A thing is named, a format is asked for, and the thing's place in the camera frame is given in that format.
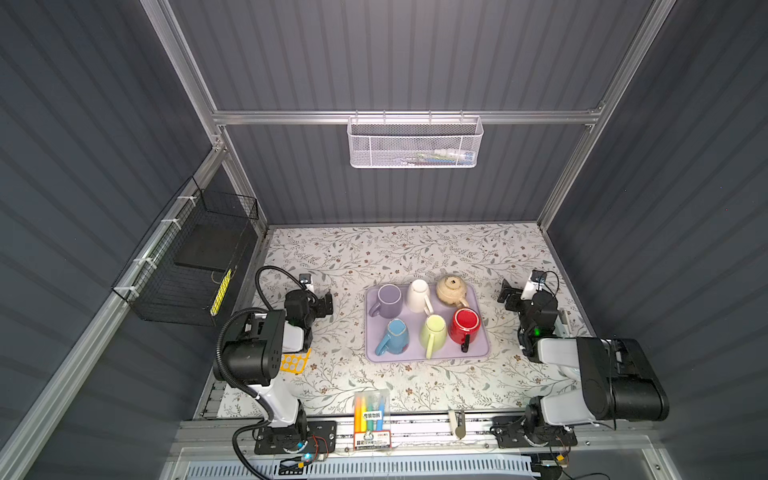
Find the red mug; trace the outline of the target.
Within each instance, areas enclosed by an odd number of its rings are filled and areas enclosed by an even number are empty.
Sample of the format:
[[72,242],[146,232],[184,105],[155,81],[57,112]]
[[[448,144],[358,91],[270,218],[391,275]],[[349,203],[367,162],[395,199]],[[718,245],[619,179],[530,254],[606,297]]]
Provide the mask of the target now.
[[460,308],[453,314],[449,338],[459,345],[462,353],[467,353],[481,326],[481,318],[475,310],[468,307]]

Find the light green mug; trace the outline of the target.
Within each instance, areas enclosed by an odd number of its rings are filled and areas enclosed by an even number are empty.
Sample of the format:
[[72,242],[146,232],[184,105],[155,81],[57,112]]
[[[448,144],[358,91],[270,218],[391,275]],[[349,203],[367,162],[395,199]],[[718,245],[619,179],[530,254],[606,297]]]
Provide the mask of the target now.
[[420,332],[420,344],[425,350],[425,358],[430,360],[439,352],[448,337],[445,319],[438,314],[432,314],[425,320]]

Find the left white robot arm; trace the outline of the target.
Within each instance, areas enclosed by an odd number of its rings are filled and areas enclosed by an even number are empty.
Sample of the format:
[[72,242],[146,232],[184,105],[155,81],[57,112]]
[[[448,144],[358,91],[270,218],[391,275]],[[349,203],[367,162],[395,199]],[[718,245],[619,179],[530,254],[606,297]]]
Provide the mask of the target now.
[[276,381],[284,342],[289,342],[291,352],[308,350],[314,321],[333,313],[331,293],[316,297],[310,290],[297,289],[288,292],[282,309],[241,309],[220,330],[214,377],[261,407],[263,420],[258,429],[274,448],[298,452],[310,436],[301,401]]

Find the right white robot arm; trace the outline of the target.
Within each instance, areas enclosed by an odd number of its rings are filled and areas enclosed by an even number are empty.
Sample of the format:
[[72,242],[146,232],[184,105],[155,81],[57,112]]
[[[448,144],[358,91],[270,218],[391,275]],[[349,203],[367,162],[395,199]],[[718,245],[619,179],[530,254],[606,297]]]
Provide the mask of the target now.
[[522,354],[533,363],[568,371],[576,388],[537,395],[521,415],[495,418],[490,432],[498,445],[572,447],[576,426],[665,420],[670,402],[639,342],[558,336],[559,304],[545,276],[536,271],[524,288],[504,280],[498,301],[519,317]]

